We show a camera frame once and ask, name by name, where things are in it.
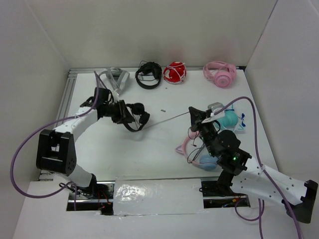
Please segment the black wired headphones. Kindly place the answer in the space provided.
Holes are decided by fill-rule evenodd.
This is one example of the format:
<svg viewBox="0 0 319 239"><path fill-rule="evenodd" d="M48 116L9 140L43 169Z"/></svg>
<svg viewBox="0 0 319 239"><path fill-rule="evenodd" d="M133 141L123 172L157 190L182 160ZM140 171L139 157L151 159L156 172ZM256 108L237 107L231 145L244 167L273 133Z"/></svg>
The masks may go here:
<svg viewBox="0 0 319 239"><path fill-rule="evenodd" d="M137 125L131 125L131 127L125 126L130 132L141 131L150 119L150 114L145 111L145 107L142 103L126 104L130 109L131 113L137 120Z"/></svg>

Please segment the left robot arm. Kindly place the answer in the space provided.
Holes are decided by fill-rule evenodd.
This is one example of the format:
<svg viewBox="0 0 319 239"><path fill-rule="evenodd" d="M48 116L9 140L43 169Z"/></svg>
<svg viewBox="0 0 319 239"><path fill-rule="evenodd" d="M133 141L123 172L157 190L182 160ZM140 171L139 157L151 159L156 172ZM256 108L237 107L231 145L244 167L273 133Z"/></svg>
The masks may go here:
<svg viewBox="0 0 319 239"><path fill-rule="evenodd" d="M110 90L95 88L94 95L80 105L74 116L52 130L41 131L36 167L72 181L86 198L96 197L102 186L98 185L94 174L78 165L75 142L99 119L109 117L113 123L128 125L135 120L133 114L141 109L143 106L139 103L115 102Z"/></svg>

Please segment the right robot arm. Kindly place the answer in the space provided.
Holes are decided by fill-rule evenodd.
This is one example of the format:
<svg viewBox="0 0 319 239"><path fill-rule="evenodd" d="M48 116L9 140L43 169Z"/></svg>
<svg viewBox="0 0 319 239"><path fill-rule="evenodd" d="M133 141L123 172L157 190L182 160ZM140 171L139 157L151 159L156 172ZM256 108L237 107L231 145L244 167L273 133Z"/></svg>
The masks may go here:
<svg viewBox="0 0 319 239"><path fill-rule="evenodd" d="M218 132L213 123L205 122L208 111L189 107L191 130L199 133L210 156L217 158L222 172L217 189L222 195L231 192L254 196L284 206L290 217L309 224L318 190L317 182L287 176L240 149L240 140L230 130Z"/></svg>

